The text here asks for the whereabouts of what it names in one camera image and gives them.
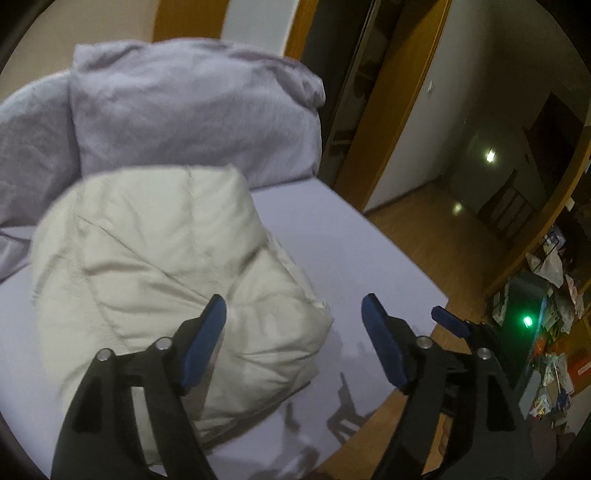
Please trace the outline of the right lavender pillow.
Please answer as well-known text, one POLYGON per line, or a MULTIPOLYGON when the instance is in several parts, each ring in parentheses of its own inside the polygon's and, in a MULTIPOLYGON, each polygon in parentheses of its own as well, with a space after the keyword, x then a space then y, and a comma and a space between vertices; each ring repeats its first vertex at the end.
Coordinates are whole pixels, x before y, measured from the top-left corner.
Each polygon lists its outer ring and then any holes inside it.
POLYGON ((315 176, 322 79, 300 62, 212 39, 78 45, 70 105, 81 170, 238 169, 252 189, 315 176))

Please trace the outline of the left lavender pillow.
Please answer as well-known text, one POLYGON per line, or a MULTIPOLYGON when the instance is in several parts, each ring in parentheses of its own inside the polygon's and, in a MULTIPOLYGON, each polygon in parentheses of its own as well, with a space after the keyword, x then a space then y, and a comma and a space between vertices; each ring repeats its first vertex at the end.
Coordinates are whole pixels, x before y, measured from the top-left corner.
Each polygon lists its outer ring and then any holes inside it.
POLYGON ((70 75, 29 83, 1 103, 1 279, 26 263, 35 226, 80 177, 69 102, 70 75))

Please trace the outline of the lavender pillow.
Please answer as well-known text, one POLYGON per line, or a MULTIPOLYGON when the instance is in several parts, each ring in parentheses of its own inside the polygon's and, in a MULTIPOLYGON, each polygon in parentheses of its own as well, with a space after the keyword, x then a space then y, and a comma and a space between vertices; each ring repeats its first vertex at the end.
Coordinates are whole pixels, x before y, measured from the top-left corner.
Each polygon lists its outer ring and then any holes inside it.
POLYGON ((80 177, 69 102, 70 75, 29 83, 1 103, 1 279, 26 263, 35 226, 80 177))
POLYGON ((315 176, 322 79, 300 62, 212 39, 78 45, 70 105, 81 170, 238 169, 252 189, 315 176))

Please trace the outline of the lavender bed sheet mattress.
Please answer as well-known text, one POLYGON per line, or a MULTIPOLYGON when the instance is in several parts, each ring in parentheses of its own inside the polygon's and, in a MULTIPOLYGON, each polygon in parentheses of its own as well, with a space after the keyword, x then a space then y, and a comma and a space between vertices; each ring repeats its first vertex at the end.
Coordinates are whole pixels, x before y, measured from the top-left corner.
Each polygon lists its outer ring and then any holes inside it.
MULTIPOLYGON (((385 235, 321 181, 256 191, 263 225, 304 269, 332 314, 318 376, 272 414, 223 440, 208 460, 221 479, 297 479, 342 449, 345 429, 366 425, 393 388, 363 327, 363 297, 428 335, 439 288, 385 235)), ((1 413, 43 472, 49 472, 63 413, 45 377, 24 268, 1 286, 1 413)))

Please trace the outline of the wooden door frame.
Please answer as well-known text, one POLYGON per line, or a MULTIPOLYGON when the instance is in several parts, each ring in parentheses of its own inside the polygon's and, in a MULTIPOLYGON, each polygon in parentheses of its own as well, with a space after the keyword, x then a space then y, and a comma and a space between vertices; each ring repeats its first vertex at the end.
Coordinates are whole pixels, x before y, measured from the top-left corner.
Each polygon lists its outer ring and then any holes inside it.
POLYGON ((450 0, 411 1, 391 39, 334 190, 362 212, 418 99, 446 25, 450 0))

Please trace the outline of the cluttered desk with papers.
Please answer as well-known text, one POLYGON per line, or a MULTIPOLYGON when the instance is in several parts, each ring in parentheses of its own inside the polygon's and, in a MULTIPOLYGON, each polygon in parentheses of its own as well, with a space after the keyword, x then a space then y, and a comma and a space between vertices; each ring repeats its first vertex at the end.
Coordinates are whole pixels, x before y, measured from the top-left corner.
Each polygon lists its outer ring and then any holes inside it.
POLYGON ((569 202, 492 298, 501 362, 526 417, 578 431, 590 410, 590 207, 569 202))

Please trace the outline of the light grey puffer jacket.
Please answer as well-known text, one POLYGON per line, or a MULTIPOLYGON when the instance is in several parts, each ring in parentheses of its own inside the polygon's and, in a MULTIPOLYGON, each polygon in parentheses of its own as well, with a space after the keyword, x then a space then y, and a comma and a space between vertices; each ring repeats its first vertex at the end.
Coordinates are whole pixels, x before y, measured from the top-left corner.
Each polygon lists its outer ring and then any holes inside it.
POLYGON ((147 348, 214 295, 228 317, 204 378, 183 399, 209 441, 318 373, 329 307, 259 219, 230 167, 93 176, 47 211, 31 246, 43 365, 67 408, 102 348, 147 348))

